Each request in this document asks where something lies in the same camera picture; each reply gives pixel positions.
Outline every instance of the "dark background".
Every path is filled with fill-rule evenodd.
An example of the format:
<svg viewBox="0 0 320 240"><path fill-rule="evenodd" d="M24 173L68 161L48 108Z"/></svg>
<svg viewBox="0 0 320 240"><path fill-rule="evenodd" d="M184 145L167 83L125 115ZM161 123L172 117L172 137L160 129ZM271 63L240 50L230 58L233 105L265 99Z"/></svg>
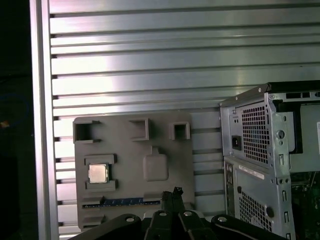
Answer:
<svg viewBox="0 0 320 240"><path fill-rule="evenodd" d="M37 240L29 1L2 1L0 23L0 239Z"/></svg>

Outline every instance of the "green circuit board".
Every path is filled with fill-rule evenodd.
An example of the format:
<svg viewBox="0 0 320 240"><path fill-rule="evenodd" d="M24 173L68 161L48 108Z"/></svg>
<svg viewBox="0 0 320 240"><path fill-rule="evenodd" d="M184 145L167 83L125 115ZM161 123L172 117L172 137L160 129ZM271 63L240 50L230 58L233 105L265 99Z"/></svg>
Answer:
<svg viewBox="0 0 320 240"><path fill-rule="evenodd" d="M297 240L320 240L320 172L291 175Z"/></svg>

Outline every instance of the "ventilation grille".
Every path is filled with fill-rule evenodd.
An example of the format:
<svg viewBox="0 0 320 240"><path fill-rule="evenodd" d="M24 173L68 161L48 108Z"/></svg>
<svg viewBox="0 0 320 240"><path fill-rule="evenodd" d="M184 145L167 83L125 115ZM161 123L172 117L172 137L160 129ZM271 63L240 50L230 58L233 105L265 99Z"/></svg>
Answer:
<svg viewBox="0 0 320 240"><path fill-rule="evenodd" d="M267 146L270 145L269 115L264 106L245 109L242 112L243 149L249 159L268 164Z"/></svg>
<svg viewBox="0 0 320 240"><path fill-rule="evenodd" d="M266 218L265 207L242 192L240 201L240 219L249 224L272 232L272 223Z"/></svg>

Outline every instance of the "perforated metal panel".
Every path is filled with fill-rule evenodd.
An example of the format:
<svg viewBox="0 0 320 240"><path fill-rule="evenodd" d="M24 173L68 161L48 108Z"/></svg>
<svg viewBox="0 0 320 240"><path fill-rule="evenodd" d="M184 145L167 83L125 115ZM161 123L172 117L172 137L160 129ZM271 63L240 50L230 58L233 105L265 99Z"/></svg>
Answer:
<svg viewBox="0 0 320 240"><path fill-rule="evenodd" d="M239 208L242 221L272 232L272 223L266 218L265 207L245 192L239 197Z"/></svg>
<svg viewBox="0 0 320 240"><path fill-rule="evenodd" d="M249 159L268 164L267 146L270 145L269 115L265 106L243 110L243 149Z"/></svg>

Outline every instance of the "circuit board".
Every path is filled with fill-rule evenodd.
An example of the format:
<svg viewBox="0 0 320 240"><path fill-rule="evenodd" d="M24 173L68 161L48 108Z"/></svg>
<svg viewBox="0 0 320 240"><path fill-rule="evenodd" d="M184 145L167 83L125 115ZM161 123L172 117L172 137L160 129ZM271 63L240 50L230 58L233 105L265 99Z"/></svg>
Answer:
<svg viewBox="0 0 320 240"><path fill-rule="evenodd" d="M83 208L123 207L135 205L159 205L160 201L144 201L143 197L103 199L99 204L86 204Z"/></svg>
<svg viewBox="0 0 320 240"><path fill-rule="evenodd" d="M297 240L320 240L320 172L291 175L292 211Z"/></svg>

